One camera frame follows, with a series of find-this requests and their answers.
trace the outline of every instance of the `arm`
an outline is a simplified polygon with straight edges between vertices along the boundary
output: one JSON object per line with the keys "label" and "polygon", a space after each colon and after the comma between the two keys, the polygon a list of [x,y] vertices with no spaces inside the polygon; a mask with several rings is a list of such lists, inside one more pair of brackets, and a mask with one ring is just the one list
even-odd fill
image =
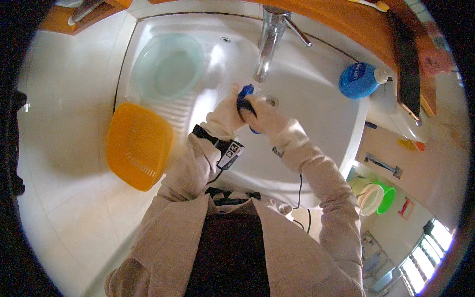
{"label": "arm", "polygon": [[269,135],[282,162],[293,172],[303,173],[323,208],[320,245],[349,277],[362,286],[360,216],[356,197],[335,163],[308,142],[298,121],[280,115],[261,97],[246,97],[257,117],[244,110],[249,125]]}
{"label": "arm", "polygon": [[320,245],[337,265],[362,286],[360,216],[356,196],[332,159],[306,143],[286,150],[282,162],[302,172],[315,195],[321,199]]}
{"label": "arm", "polygon": [[[229,140],[234,138],[234,132],[244,125],[236,109],[238,89],[239,86],[233,84],[229,96],[220,102],[214,112],[208,113],[206,122],[200,124],[209,135],[220,140]],[[203,193],[211,176],[216,174],[216,163],[220,158],[220,150],[210,141],[191,133],[185,152],[163,179],[157,196],[153,198],[145,213],[137,236],[168,204],[193,200]]]}

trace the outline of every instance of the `blue sponge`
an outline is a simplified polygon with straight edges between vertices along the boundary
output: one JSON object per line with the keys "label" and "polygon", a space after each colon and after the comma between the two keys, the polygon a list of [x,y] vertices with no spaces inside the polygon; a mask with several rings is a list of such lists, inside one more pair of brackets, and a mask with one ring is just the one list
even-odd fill
{"label": "blue sponge", "polygon": [[[239,116],[241,117],[241,119],[244,121],[244,119],[242,118],[242,115],[241,115],[241,109],[247,109],[249,110],[250,112],[252,112],[256,117],[257,117],[257,114],[254,110],[254,108],[252,107],[251,103],[249,101],[247,101],[246,99],[244,99],[244,97],[246,97],[247,95],[250,95],[254,92],[254,86],[252,84],[250,85],[247,85],[247,86],[244,86],[241,90],[241,92],[239,92],[239,94],[237,95],[237,103],[236,103],[236,106],[237,106],[237,112],[239,113]],[[252,128],[250,128],[251,131],[255,134],[260,134],[259,132],[256,132],[254,131]]]}

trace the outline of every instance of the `drain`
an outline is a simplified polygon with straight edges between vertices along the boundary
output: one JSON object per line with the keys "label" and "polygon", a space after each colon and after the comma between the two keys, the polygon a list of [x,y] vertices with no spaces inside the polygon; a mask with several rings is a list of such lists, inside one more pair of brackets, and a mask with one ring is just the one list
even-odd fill
{"label": "drain", "polygon": [[267,95],[266,96],[266,102],[269,103],[271,106],[276,106],[279,107],[279,99],[277,97],[272,96],[272,95]]}

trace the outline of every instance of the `tiled floor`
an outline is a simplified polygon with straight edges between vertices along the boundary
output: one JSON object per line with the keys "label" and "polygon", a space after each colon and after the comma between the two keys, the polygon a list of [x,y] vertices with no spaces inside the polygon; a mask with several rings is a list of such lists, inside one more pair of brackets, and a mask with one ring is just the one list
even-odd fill
{"label": "tiled floor", "polygon": [[147,193],[118,179],[103,145],[115,88],[136,19],[115,14],[76,36],[39,31],[18,89],[18,198],[34,252],[66,296],[80,296],[137,226],[160,183]]}

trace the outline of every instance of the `faucet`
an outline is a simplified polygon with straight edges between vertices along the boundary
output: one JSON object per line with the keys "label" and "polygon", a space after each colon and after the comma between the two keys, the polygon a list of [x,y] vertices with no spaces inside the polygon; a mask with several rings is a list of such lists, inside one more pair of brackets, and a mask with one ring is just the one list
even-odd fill
{"label": "faucet", "polygon": [[264,5],[264,22],[262,24],[261,39],[259,40],[259,60],[254,72],[254,80],[258,83],[266,80],[270,62],[287,25],[300,37],[305,46],[309,47],[312,45],[294,22],[290,20],[291,14],[290,11]]}

